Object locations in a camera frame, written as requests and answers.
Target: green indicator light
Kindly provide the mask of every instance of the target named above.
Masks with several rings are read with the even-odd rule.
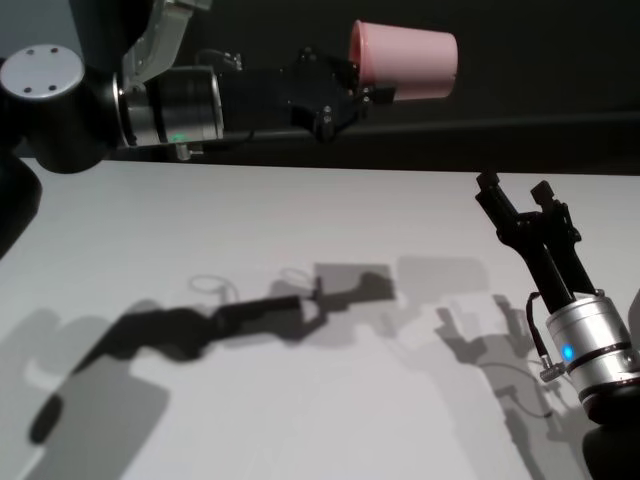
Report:
[[[182,133],[176,133],[175,135],[171,135],[169,138],[169,142],[171,143],[185,143],[188,141],[187,136]]]

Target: white tabletop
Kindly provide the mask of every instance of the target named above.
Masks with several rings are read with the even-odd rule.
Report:
[[[40,214],[0,263],[0,478],[586,478],[575,392],[539,386],[530,344],[507,334],[534,285],[476,204],[475,175],[29,164]],[[640,179],[502,185],[533,209],[542,178],[626,317]],[[71,373],[123,315],[155,312],[125,318],[145,319],[135,335],[178,325],[180,342],[222,304],[310,294],[314,277],[328,321],[298,342],[245,335],[182,361],[143,347]]]

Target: paper cup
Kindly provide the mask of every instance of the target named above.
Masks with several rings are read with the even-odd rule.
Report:
[[[361,86],[395,85],[395,100],[443,98],[456,80],[458,45],[450,33],[358,20],[349,60],[360,66]]]

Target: blue indicator light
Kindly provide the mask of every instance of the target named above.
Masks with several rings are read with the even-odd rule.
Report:
[[[571,345],[565,345],[564,347],[562,347],[562,356],[567,362],[573,360],[573,347]]]

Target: dark background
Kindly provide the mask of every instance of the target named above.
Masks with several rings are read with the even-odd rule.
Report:
[[[117,68],[144,29],[147,3],[71,0],[87,62]],[[193,64],[202,48],[240,52],[247,68],[289,63],[306,45],[345,56],[358,18],[452,32],[460,51],[453,94],[378,108],[328,146],[304,132],[267,132],[208,147],[196,161],[640,172],[635,0],[218,0],[194,17],[179,63]],[[164,148],[116,157],[174,158]]]

